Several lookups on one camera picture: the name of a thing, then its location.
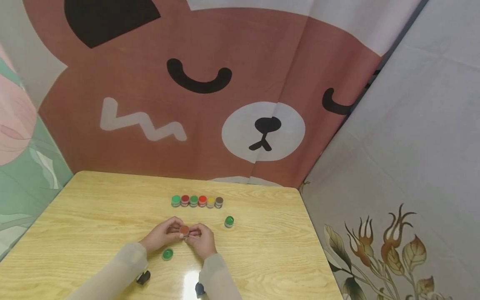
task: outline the sleeve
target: sleeve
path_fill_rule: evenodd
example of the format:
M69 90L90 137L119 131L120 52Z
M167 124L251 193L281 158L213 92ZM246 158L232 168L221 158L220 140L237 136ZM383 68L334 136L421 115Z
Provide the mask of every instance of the sleeve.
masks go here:
M205 260L198 281L204 286L210 300L241 300L227 264L218 253Z
M126 244L100 272L84 282L67 299L115 299L147 265L145 248L139 243Z

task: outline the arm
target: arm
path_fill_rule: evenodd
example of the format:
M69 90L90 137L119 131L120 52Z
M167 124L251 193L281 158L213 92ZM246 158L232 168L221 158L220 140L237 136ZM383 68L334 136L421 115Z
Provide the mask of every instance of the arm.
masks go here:
M68 300L115 299L147 265L145 247L139 243L126 244L100 272L73 292Z
M146 269L148 253L183 238L179 233L182 225L182 220L171 217L153 228L140 242L126 244L100 272L73 292L68 300L115 299Z
M198 280L210 300L241 300L240 292L220 254L205 259Z
M197 224L190 227L187 244L193 247L204 260L198 282L210 300L241 300L240 292L228 272L222 256L216 252L214 234L207 226Z

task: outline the person's right hand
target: person's right hand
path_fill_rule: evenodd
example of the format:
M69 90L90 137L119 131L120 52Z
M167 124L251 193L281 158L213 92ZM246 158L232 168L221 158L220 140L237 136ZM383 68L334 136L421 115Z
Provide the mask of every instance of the person's right hand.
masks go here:
M216 254L213 232L204 224L190 226L190 234L185 241L202 260Z

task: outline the small jar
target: small jar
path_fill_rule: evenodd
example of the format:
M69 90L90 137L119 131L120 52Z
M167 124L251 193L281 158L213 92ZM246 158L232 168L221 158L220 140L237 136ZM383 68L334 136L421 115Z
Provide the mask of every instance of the small jar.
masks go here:
M207 200L207 208L214 208L215 207L215 198L210 197Z
M225 227L227 228L232 228L233 226L233 217L232 216L228 216L226 219L225 219Z
M166 248L165 251L162 253L162 259L164 261L169 261L173 257L173 250L172 248Z
M187 207L189 203L190 203L190 197L188 195L183 195L181 197L181 206Z
M223 205L223 198L222 197L217 197L215 199L215 207L216 208L222 208Z
M179 232L186 238L190 234L190 228L186 225L180 226Z
M198 197L198 206L205 207L206 205L207 205L207 197L205 196Z
M173 207L179 207L181 202L181 198L178 195L175 195L172 197L172 206Z
M198 197L192 196L190 197L190 207L197 207L198 205Z

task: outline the red lid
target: red lid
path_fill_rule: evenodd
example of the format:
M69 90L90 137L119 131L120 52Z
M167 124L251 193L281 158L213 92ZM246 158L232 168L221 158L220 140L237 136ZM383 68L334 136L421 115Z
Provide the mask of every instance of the red lid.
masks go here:
M179 231L183 235L188 235L190 233L190 228L188 228L188 226L186 226L186 225L183 225L183 226L180 226Z

